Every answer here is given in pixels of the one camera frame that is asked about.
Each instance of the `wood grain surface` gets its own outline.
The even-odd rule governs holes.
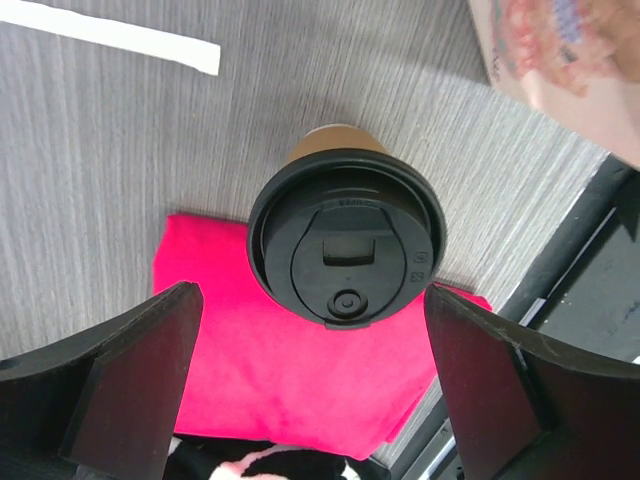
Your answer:
[[[491,90],[464,0],[44,3],[219,43],[222,63],[212,77],[0,24],[0,359],[147,298],[168,213],[245,220],[323,124],[369,130],[427,177],[442,281],[497,309],[604,158]]]

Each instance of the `pink package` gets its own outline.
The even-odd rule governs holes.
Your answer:
[[[246,235],[242,224],[167,218],[154,291],[188,280],[204,295],[175,431],[368,457],[393,441],[436,376],[423,297],[369,328],[327,330],[262,290]]]

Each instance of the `bright pink fabric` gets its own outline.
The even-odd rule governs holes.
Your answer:
[[[210,218],[167,219],[154,290],[188,280],[205,299],[176,432],[368,457],[395,438],[436,376],[422,296],[369,328],[327,330],[261,289],[246,233]]]

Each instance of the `disposable coffee cup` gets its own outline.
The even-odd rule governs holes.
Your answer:
[[[264,290],[335,329],[404,308],[433,279],[445,244],[444,214],[425,178],[349,125],[305,136],[249,219],[249,261]]]

